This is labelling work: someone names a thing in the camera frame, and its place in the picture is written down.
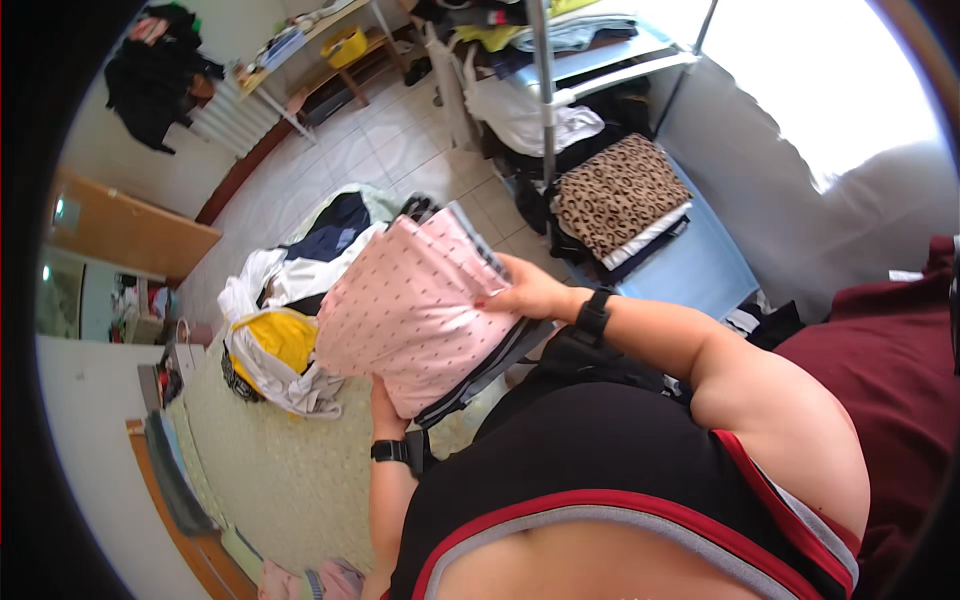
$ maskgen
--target leopard print fabric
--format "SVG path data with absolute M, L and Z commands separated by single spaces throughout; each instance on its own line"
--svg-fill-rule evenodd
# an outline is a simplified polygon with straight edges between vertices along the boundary
M 632 133 L 561 177 L 554 213 L 603 260 L 690 198 L 663 153 Z

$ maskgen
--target red trim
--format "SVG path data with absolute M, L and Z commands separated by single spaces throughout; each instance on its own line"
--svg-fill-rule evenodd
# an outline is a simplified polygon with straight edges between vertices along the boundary
M 754 492 L 756 492 L 757 497 L 760 498 L 763 504 L 766 505 L 767 510 L 770 511 L 780 530 L 793 545 L 797 546 L 798 550 L 806 554 L 816 565 L 820 566 L 827 575 L 839 582 L 847 593 L 847 597 L 850 598 L 851 593 L 853 593 L 853 576 L 851 576 L 847 568 L 843 566 L 835 556 L 830 554 L 830 551 L 827 550 L 824 543 L 817 538 L 816 534 L 810 531 L 810 529 L 804 525 L 804 522 L 801 521 L 798 516 L 794 515 L 793 511 L 791 511 L 790 508 L 780 500 L 780 497 L 777 496 L 774 490 L 767 485 L 766 479 L 763 478 L 759 469 L 756 468 L 754 461 L 747 455 L 747 451 L 743 449 L 740 440 L 733 433 L 724 431 L 723 429 L 713 429 L 711 431 L 730 453 L 731 458 L 733 458 L 733 461 L 740 468 L 743 476 L 746 477 L 747 482 L 754 489 Z
M 430 553 L 430 556 L 423 564 L 423 568 L 420 570 L 420 576 L 417 578 L 412 597 L 416 600 L 423 598 L 426 593 L 427 583 L 430 580 L 430 574 L 437 565 L 437 561 L 461 541 L 486 529 L 490 529 L 494 525 L 499 525 L 500 523 L 515 518 L 567 506 L 582 505 L 625 508 L 649 515 L 660 516 L 673 521 L 691 532 L 712 541 L 743 561 L 752 564 L 760 571 L 778 581 L 801 600 L 807 598 L 822 600 L 823 598 L 817 592 L 816 588 L 804 579 L 800 573 L 726 525 L 718 523 L 711 518 L 703 516 L 675 502 L 656 498 L 645 493 L 624 492 L 621 490 L 572 490 L 570 492 L 551 493 L 475 518 L 469 523 L 458 527 L 433 549 L 433 552 Z
M 862 543 L 860 541 L 860 538 L 858 538 L 856 535 L 851 533 L 849 529 L 847 529 L 840 523 L 836 522 L 829 516 L 824 515 L 817 509 L 811 508 L 811 507 L 807 507 L 807 508 L 809 508 L 811 511 L 816 513 L 817 516 L 820 518 L 820 520 L 822 520 L 827 525 L 827 527 L 830 528 L 830 531 L 836 534 L 837 538 L 840 538 L 840 541 L 842 541 L 844 545 L 847 546 L 847 549 L 851 551 L 851 554 L 853 554 L 854 558 L 856 558 L 856 555 L 860 554 L 860 544 Z

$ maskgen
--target black wristwatch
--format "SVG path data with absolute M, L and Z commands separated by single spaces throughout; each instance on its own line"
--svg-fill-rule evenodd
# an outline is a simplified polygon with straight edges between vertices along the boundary
M 406 442 L 397 440 L 377 440 L 370 446 L 370 457 L 377 463 L 400 461 L 410 466 L 410 449 Z
M 603 330 L 610 320 L 610 311 L 604 308 L 607 299 L 612 296 L 613 290 L 609 287 L 600 287 L 593 292 L 590 300 L 584 302 L 577 315 L 576 328 L 579 333 L 586 334 L 585 342 L 599 347 L 603 342 Z

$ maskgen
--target woman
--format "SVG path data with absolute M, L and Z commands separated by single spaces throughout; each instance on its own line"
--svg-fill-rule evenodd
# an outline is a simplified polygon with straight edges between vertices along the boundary
M 499 257 L 515 285 L 478 308 L 577 322 L 591 290 Z M 870 485 L 836 398 L 695 310 L 606 309 L 604 340 L 689 406 L 538 368 L 419 482 L 372 463 L 364 598 L 849 598 Z M 376 379 L 371 406 L 374 441 L 403 440 Z

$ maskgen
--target clothing rack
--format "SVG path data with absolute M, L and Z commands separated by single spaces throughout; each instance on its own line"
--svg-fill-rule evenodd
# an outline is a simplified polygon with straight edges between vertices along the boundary
M 713 12 L 716 9 L 717 0 L 710 2 L 707 15 L 704 17 L 703 24 L 700 27 L 700 33 L 697 35 L 697 41 L 693 47 L 674 42 L 680 49 L 680 52 L 674 56 L 646 60 L 628 67 L 601 75 L 595 79 L 574 85 L 557 89 L 553 80 L 553 52 L 547 43 L 547 7 L 543 0 L 526 0 L 527 15 L 530 20 L 530 27 L 534 32 L 534 63 L 537 67 L 539 83 L 531 85 L 528 89 L 539 96 L 540 115 L 543 120 L 543 182 L 549 185 L 556 177 L 557 156 L 554 148 L 554 127 L 556 126 L 557 108 L 566 107 L 574 102 L 581 100 L 592 93 L 622 84 L 630 80 L 656 73 L 673 66 L 684 66 L 684 73 L 674 84 L 667 103 L 660 115 L 655 132 L 660 130 L 663 118 L 673 104 L 674 98 L 684 80 L 687 67 L 696 62 L 701 56 L 701 50 L 704 38 L 707 35 L 707 28 L 710 20 L 713 18 Z

